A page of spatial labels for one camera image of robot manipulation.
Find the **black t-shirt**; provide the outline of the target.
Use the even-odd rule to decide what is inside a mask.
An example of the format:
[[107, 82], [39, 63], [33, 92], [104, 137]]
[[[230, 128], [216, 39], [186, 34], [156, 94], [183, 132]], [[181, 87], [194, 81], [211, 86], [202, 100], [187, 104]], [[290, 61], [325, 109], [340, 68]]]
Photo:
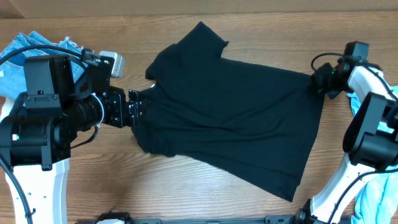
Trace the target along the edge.
[[307, 74], [223, 58], [226, 45], [199, 23], [161, 51], [133, 134], [145, 152], [188, 156], [292, 201], [324, 96]]

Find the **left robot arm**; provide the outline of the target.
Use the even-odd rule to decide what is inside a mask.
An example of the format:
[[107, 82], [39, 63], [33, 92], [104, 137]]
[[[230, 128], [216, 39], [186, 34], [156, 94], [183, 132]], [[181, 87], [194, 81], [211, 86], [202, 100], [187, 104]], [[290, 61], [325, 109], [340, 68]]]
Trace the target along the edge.
[[134, 127], [149, 90], [111, 86], [122, 75], [117, 53], [55, 49], [24, 62], [27, 89], [1, 121], [1, 167], [17, 223], [66, 223], [70, 156], [78, 132], [102, 124]]

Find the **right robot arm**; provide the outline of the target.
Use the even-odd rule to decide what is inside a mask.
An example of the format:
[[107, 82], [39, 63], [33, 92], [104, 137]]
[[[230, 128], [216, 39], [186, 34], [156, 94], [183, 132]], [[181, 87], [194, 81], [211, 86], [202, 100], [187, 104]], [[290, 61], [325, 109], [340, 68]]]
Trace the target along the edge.
[[312, 75], [317, 92], [331, 99], [342, 91], [355, 93], [361, 106], [345, 132], [338, 170], [290, 223], [344, 223], [341, 215], [354, 196], [397, 165], [397, 95], [380, 66], [368, 62], [368, 52], [368, 44], [349, 42], [335, 67], [326, 63]]

